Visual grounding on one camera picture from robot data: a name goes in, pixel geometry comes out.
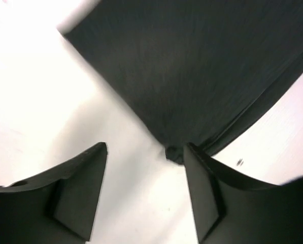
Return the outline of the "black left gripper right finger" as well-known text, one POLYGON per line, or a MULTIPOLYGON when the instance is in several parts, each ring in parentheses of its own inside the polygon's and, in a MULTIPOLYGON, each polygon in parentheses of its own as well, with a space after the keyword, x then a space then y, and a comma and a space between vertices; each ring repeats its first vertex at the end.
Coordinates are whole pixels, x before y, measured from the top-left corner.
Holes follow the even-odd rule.
POLYGON ((303 177, 269 184, 193 144, 184 166, 199 243, 303 243, 303 177))

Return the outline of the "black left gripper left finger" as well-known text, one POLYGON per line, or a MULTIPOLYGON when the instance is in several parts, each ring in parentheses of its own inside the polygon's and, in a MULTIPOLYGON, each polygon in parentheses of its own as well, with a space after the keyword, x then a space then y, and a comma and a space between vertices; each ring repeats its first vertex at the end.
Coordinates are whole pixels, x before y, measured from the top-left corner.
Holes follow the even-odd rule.
POLYGON ((42 173, 0 186, 0 243, 90 241, 107 156, 100 142, 42 173))

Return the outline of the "black denim trousers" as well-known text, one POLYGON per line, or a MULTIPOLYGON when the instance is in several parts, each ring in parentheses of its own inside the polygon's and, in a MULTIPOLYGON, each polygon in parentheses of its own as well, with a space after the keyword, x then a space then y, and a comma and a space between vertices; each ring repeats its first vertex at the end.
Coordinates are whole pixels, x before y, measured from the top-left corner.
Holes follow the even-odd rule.
POLYGON ((101 1, 65 38, 183 163, 214 155, 303 73, 303 1, 101 1))

